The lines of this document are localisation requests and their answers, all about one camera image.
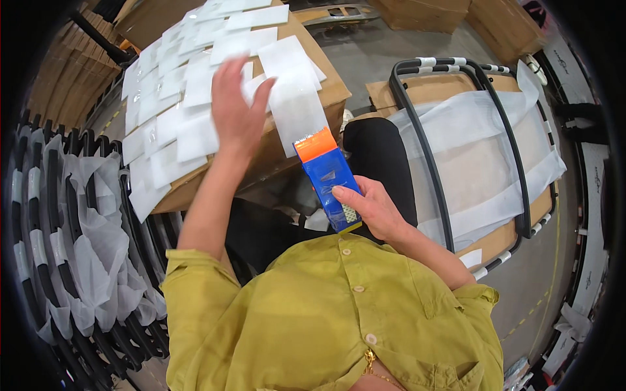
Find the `gold necklace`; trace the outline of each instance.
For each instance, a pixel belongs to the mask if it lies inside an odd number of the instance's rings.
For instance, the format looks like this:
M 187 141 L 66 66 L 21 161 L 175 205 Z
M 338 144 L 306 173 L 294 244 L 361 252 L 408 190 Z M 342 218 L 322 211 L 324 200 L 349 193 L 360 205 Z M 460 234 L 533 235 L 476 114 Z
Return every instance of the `gold necklace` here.
M 374 373 L 374 368 L 372 367 L 372 364 L 374 363 L 374 361 L 376 361 L 376 355 L 374 354 L 374 352 L 372 352 L 371 349 L 368 349 L 365 352 L 365 359 L 367 360 L 367 367 L 363 371 L 364 375 L 374 375 L 374 376 L 379 377 L 379 378 L 381 378 L 383 380 L 387 380 L 389 383 L 395 385 L 397 388 L 400 388 L 402 391 L 406 391 L 406 388 L 402 387 L 402 385 L 400 385 L 399 383 L 391 380 L 390 378 L 388 378 L 386 376 L 379 375 L 378 373 Z

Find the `gray floor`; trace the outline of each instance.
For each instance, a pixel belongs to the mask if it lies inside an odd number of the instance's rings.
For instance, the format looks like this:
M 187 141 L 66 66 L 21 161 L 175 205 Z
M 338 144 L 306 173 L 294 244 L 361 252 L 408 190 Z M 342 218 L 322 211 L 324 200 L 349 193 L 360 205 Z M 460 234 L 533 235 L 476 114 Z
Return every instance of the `gray floor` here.
M 365 84 L 387 80 L 392 66 L 400 60 L 415 56 L 462 56 L 480 63 L 498 64 L 495 55 L 465 22 L 452 35 L 392 31 L 382 21 L 371 22 L 353 33 L 312 34 L 352 93 L 346 108 L 355 114 L 369 110 Z M 93 125 L 96 134 L 106 129 L 105 134 L 111 139 L 122 139 L 124 112 L 124 107 L 118 104 L 106 108 Z M 573 168 L 568 145 L 564 143 L 561 149 L 565 163 Z M 524 241 L 510 260 L 480 281 L 500 292 L 500 302 L 492 318 L 502 340 L 505 369 L 522 356 L 534 362 L 552 334 L 552 323 L 574 259 L 578 204 L 573 171 L 567 171 L 558 182 L 560 205 L 549 224 L 532 241 Z M 285 183 L 275 184 L 272 191 L 248 194 L 246 198 L 269 197 L 263 203 L 273 203 L 278 197 L 275 193 L 284 188 Z

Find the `yellow shirt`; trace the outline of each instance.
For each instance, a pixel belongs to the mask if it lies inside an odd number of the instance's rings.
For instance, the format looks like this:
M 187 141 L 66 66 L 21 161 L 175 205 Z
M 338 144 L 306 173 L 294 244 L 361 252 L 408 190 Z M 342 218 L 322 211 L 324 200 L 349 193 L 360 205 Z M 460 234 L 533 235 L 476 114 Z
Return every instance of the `yellow shirt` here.
M 501 390 L 498 292 L 451 292 L 424 265 L 361 236 L 283 253 L 239 287 L 206 253 L 170 250 L 163 292 L 176 390 L 348 390 L 371 348 L 408 390 Z

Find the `shirt button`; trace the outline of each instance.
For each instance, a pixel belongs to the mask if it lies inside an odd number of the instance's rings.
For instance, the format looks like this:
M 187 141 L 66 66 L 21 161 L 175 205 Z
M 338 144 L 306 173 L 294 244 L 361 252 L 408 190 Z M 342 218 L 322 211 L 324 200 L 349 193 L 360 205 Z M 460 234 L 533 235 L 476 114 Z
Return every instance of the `shirt button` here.
M 374 334 L 367 334 L 365 336 L 365 340 L 368 341 L 369 343 L 371 343 L 372 345 L 375 345 L 377 340 L 376 340 L 376 336 Z

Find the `hand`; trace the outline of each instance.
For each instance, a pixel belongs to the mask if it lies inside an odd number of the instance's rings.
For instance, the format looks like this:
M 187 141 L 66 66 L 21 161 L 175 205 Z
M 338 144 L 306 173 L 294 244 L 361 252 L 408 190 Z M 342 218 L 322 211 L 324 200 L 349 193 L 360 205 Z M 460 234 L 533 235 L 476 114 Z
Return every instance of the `hand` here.
M 382 183 L 359 175 L 355 175 L 354 179 L 363 195 L 343 186 L 334 186 L 332 195 L 356 210 L 372 235 L 379 240 L 394 241 L 407 229 L 415 229 L 404 221 Z
M 241 92 L 241 70 L 248 56 L 222 64 L 213 76 L 213 122 L 223 155 L 251 159 L 259 147 L 265 123 L 265 108 L 275 78 L 264 81 L 248 107 Z

